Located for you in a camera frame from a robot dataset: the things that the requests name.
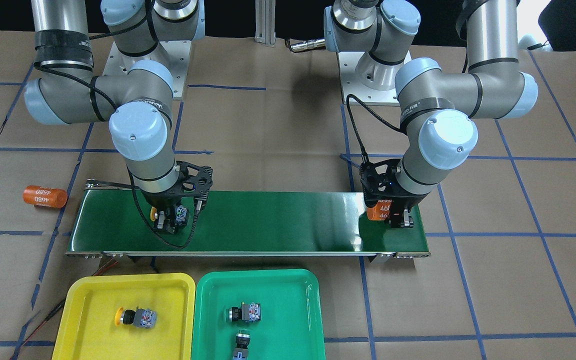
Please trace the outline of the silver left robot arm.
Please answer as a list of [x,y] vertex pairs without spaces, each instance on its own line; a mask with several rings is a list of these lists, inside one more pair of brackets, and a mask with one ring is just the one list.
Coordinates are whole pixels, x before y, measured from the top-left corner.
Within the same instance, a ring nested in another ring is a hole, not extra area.
[[394,89],[409,140],[401,159],[371,162],[361,145],[365,205],[390,201],[385,222],[412,228],[412,209],[475,148],[474,119],[525,116],[538,98],[534,77],[519,69],[516,0],[464,0],[455,23],[466,39],[466,70],[445,73],[429,57],[406,61],[421,14],[406,0],[336,0],[324,12],[329,51],[361,51],[363,83]]

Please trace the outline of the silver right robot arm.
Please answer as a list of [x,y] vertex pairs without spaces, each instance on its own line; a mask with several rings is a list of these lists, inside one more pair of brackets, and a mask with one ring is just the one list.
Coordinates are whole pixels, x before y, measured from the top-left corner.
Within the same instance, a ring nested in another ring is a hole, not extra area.
[[181,201],[198,196],[192,165],[177,161],[171,110],[173,66],[163,44],[205,35],[202,0],[103,0],[103,22],[124,58],[125,72],[96,76],[83,0],[34,0],[33,66],[27,111],[43,125],[106,122],[133,186],[157,210],[153,231],[175,233]]

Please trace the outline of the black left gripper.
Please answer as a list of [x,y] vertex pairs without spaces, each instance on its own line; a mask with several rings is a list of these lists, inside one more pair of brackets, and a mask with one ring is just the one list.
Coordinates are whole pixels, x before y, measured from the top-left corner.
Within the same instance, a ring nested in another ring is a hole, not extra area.
[[426,195],[411,193],[398,183],[396,170],[399,162],[399,159],[362,162],[359,166],[360,182],[367,208],[374,208],[379,200],[391,200],[387,223],[392,229],[409,229],[415,226],[410,210]]

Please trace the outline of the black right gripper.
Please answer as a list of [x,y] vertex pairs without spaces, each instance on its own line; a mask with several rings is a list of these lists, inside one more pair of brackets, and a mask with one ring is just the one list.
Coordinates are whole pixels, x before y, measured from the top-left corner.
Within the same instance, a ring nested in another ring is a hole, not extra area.
[[141,180],[141,192],[154,207],[155,232],[178,232],[175,207],[182,203],[182,198],[193,198],[195,210],[204,209],[213,185],[213,172],[210,166],[178,161],[164,177],[153,181]]

